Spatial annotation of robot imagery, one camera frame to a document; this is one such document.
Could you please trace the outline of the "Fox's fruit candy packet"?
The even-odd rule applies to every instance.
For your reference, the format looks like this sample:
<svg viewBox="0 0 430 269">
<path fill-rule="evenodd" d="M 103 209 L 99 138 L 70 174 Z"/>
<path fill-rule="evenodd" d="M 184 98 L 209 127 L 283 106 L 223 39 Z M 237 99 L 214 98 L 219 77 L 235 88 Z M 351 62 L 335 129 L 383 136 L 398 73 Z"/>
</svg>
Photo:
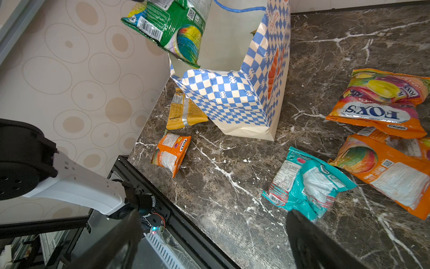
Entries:
<svg viewBox="0 0 430 269">
<path fill-rule="evenodd" d="M 374 127 L 403 139 L 419 139 L 427 132 L 421 126 L 416 107 L 429 93 L 429 77 L 355 69 L 345 92 L 326 119 Z"/>
</svg>

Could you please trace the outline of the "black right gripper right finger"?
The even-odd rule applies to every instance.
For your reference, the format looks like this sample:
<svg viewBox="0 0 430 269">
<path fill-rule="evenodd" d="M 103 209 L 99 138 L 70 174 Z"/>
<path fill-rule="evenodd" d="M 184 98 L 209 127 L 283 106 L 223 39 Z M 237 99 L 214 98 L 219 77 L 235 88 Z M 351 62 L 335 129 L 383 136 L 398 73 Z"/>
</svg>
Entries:
<svg viewBox="0 0 430 269">
<path fill-rule="evenodd" d="M 288 212 L 286 231 L 298 269 L 366 268 L 297 210 Z"/>
</svg>

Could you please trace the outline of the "small orange Fox's packet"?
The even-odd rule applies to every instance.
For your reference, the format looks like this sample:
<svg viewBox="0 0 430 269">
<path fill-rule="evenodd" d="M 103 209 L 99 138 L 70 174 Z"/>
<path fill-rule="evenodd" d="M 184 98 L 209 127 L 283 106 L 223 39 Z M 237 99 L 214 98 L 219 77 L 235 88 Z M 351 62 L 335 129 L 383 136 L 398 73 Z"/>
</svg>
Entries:
<svg viewBox="0 0 430 269">
<path fill-rule="evenodd" d="M 167 168 L 175 178 L 185 158 L 191 136 L 180 136 L 168 132 L 158 143 L 151 164 Z"/>
</svg>

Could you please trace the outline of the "blue checkered paper bag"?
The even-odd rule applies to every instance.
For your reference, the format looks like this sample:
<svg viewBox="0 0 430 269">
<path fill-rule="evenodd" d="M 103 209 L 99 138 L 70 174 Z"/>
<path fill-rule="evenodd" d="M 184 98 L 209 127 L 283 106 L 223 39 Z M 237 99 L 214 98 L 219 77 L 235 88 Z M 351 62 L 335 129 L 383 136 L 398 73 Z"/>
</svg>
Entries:
<svg viewBox="0 0 430 269">
<path fill-rule="evenodd" d="M 273 141 L 281 115 L 291 44 L 289 1 L 268 1 L 239 71 L 187 68 L 171 78 L 226 135 Z"/>
</svg>

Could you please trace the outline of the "teal mint candy packet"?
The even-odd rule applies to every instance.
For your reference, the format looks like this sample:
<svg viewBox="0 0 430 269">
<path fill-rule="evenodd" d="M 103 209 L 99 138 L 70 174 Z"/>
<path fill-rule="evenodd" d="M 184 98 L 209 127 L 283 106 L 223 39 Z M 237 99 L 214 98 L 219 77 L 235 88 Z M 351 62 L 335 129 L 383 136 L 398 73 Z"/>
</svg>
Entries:
<svg viewBox="0 0 430 269">
<path fill-rule="evenodd" d="M 285 161 L 262 196 L 276 207 L 286 211 L 297 210 L 315 222 L 333 206 L 339 193 L 356 187 L 339 169 L 290 147 Z"/>
</svg>

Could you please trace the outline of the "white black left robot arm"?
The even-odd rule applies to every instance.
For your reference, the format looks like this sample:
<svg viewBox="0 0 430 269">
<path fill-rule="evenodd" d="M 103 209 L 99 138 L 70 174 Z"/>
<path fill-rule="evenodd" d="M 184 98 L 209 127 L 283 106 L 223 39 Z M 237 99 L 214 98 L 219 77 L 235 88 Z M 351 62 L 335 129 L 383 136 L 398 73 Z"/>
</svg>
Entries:
<svg viewBox="0 0 430 269">
<path fill-rule="evenodd" d="M 92 208 L 112 219 L 133 210 L 149 216 L 152 194 L 138 194 L 127 182 L 109 180 L 75 163 L 37 127 L 1 120 L 1 200 L 41 197 Z"/>
</svg>

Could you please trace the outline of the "yellow snack packet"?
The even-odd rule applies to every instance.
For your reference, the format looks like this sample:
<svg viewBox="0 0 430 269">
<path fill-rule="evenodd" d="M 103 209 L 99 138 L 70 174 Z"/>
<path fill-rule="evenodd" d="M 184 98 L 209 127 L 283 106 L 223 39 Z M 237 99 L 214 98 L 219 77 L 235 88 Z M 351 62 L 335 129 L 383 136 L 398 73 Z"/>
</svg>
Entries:
<svg viewBox="0 0 430 269">
<path fill-rule="evenodd" d="M 171 101 L 167 130 L 177 130 L 198 123 L 208 122 L 207 115 L 179 88 Z"/>
</svg>

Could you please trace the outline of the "orange candy packet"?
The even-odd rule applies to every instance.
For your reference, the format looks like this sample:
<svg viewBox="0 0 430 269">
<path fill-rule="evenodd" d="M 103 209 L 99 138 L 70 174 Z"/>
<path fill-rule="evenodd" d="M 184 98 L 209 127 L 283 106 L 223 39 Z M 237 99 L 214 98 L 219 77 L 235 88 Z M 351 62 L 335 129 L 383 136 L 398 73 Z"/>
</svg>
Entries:
<svg viewBox="0 0 430 269">
<path fill-rule="evenodd" d="M 374 127 L 348 136 L 329 164 L 425 220 L 430 215 L 430 139 L 402 139 Z"/>
</svg>

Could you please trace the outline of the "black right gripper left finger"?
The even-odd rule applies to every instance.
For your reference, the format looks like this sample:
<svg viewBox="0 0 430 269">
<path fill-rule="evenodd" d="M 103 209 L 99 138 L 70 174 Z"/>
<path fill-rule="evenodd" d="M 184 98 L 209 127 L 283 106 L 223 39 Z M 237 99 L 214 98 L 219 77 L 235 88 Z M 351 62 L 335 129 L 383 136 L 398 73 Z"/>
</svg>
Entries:
<svg viewBox="0 0 430 269">
<path fill-rule="evenodd" d="M 67 268 L 130 269 L 141 239 L 140 215 L 135 209 Z"/>
</svg>

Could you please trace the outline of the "green snack packet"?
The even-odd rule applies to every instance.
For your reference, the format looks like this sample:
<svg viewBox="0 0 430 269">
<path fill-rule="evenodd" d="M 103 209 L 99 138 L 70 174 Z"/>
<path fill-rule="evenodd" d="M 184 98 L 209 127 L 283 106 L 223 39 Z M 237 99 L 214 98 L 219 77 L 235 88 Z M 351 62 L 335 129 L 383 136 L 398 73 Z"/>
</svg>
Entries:
<svg viewBox="0 0 430 269">
<path fill-rule="evenodd" d="M 198 68 L 211 1 L 137 1 L 122 22 L 177 59 Z"/>
</svg>

